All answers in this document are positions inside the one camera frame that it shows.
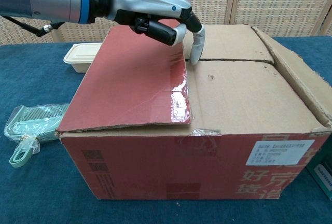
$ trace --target white food container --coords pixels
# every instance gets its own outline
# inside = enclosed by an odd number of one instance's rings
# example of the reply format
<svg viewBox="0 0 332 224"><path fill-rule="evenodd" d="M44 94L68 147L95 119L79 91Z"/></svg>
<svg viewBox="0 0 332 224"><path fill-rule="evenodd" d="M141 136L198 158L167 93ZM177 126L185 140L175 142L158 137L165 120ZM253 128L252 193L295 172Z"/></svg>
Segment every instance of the white food container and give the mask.
<svg viewBox="0 0 332 224"><path fill-rule="evenodd" d="M85 73L89 69L101 45L102 43L74 44L63 61L71 64L76 72Z"/></svg>

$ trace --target blue table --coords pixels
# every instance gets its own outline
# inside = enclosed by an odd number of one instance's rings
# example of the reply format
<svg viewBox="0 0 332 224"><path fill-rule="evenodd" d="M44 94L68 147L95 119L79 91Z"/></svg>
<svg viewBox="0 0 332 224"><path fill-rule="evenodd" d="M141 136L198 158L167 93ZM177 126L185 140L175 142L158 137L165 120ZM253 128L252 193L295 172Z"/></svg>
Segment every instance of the blue table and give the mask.
<svg viewBox="0 0 332 224"><path fill-rule="evenodd" d="M276 38L332 84L332 37ZM68 103L83 74L62 59L72 44L0 47L0 128L19 105ZM0 223L332 223L332 202L304 170L279 200L99 201L59 141L28 164L8 160L0 134Z"/></svg>

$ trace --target clear tape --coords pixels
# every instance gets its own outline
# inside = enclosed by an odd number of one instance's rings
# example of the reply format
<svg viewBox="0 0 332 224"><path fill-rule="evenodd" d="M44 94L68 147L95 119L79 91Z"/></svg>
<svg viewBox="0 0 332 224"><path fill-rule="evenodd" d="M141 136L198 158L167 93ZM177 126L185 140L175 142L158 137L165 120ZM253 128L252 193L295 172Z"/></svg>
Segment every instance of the clear tape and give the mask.
<svg viewBox="0 0 332 224"><path fill-rule="evenodd" d="M40 142L36 139L36 137L26 135L22 137L21 142L19 142L15 150L25 149L32 149L32 154L37 154L40 152Z"/></svg>
<svg viewBox="0 0 332 224"><path fill-rule="evenodd" d="M195 129L190 136L219 136L221 134L218 130Z"/></svg>

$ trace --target box lid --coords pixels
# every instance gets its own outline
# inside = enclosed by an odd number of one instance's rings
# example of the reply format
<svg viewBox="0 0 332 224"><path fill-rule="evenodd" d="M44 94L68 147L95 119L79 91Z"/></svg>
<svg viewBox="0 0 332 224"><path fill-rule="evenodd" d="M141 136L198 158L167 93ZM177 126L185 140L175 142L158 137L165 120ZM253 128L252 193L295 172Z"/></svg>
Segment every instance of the box lid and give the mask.
<svg viewBox="0 0 332 224"><path fill-rule="evenodd" d="M182 44L169 47L118 25L105 38L58 131L187 123Z"/></svg>
<svg viewBox="0 0 332 224"><path fill-rule="evenodd" d="M91 63L101 45L101 43L74 44L63 61L68 64Z"/></svg>

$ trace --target robotic hand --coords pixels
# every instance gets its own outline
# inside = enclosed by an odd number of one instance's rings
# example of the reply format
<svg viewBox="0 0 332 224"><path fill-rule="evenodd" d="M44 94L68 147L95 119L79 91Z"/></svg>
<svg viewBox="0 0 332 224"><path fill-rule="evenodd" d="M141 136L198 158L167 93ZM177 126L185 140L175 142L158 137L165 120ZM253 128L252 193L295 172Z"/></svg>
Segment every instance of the robotic hand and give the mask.
<svg viewBox="0 0 332 224"><path fill-rule="evenodd" d="M190 62L196 64L203 51L205 29L192 12L189 0L0 0L0 15L37 36L57 29L63 22L94 23L96 17L128 25L137 34L145 34L169 46L193 32L194 42ZM11 17L51 20L50 25L38 30ZM161 19L176 19L172 29Z"/></svg>

